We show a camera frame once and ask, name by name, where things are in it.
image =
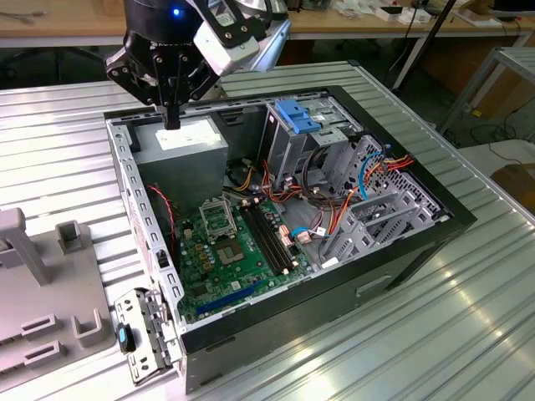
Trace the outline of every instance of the gray plastic holder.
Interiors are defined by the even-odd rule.
[[[0,393],[115,342],[89,228],[25,230],[20,209],[0,211]]]

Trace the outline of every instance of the green circuit board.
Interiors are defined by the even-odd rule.
[[[273,231],[277,232],[278,226],[283,222],[271,201],[265,200],[259,207],[272,219]],[[312,271],[306,256],[299,249],[294,249],[291,258],[297,266],[288,274],[275,275],[240,216],[237,206],[232,207],[232,217],[237,228],[235,237],[223,236],[212,243],[208,240],[200,213],[179,221],[181,236],[179,276],[185,291],[179,310],[188,323],[237,305],[247,297],[226,303],[208,313],[198,313],[197,308],[209,302],[220,300],[245,288],[253,288],[254,291],[248,297],[255,297],[305,277]],[[212,215],[210,220],[211,226],[216,227],[225,226],[227,223],[224,213],[219,216]],[[186,230],[191,230],[190,239],[186,239],[184,233]]]

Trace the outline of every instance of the metal bracket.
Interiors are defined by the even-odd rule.
[[[134,351],[127,352],[135,385],[165,372],[181,361],[182,351],[173,322],[167,322],[166,305],[157,291],[135,289],[115,301],[123,326],[135,332]]]

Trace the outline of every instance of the ram slot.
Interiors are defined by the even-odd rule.
[[[241,213],[273,274],[278,276],[283,274],[284,269],[292,270],[292,261],[264,214],[254,206],[241,209]]]

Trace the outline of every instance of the workbench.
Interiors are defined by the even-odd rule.
[[[342,85],[477,217],[406,284],[188,399],[526,399],[535,393],[534,219],[372,76],[349,63],[224,79],[229,96]],[[0,93],[0,207],[28,234],[77,219],[92,232],[110,308],[146,287],[102,113],[139,104],[113,83]],[[134,388],[119,345],[3,399],[182,400],[175,372]]]
[[[410,0],[401,0],[408,5]],[[68,46],[122,45],[125,36],[124,17],[109,17],[101,9],[101,0],[3,0],[0,11],[47,11],[42,18],[35,18],[34,25],[0,18],[0,48],[41,48]],[[326,12],[301,10],[290,12],[292,25],[288,39],[378,39],[403,38],[408,26],[398,22],[386,22],[375,15],[347,18],[334,10]],[[409,38],[417,38],[411,53],[394,87],[406,76],[435,19],[427,24],[414,24]],[[478,28],[459,17],[448,17],[437,34],[439,38],[517,37],[515,47],[522,47],[535,31],[535,21],[523,18],[516,23],[503,23],[498,27]],[[499,74],[492,78],[495,82]]]

